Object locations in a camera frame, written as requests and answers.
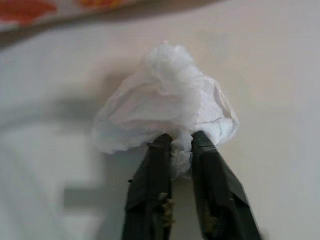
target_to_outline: crumpled tissue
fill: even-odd
[[[163,43],[145,56],[98,112],[93,124],[97,148],[113,154],[173,137],[172,178],[191,166],[191,134],[204,131],[217,146],[239,127],[219,84],[204,75],[181,46]]]

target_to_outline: white wall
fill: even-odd
[[[162,40],[185,45],[236,110],[239,132],[220,151],[262,232],[319,238],[320,1],[196,2],[0,34],[1,239],[120,239],[126,181],[145,149],[100,156],[90,124],[105,95]],[[66,99],[71,92],[76,100]],[[191,183],[176,182],[174,198],[172,239],[200,239]]]

